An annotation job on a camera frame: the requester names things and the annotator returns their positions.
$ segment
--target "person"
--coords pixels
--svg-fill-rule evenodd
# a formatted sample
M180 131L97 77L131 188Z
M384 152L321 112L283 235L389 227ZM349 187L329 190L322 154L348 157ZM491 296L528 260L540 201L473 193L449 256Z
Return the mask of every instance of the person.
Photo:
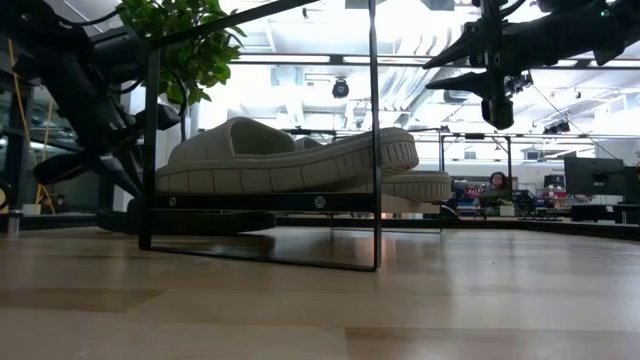
M511 201L509 179L502 172L495 172L490 177L490 187L480 195L480 206L499 206L501 201Z

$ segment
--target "security camera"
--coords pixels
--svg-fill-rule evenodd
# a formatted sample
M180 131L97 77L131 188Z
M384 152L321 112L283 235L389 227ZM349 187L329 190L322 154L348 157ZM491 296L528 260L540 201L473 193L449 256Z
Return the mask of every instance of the security camera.
M336 80L335 85L333 85L332 91L333 97L336 99L344 99L349 96L349 85L347 85L346 79L338 79Z

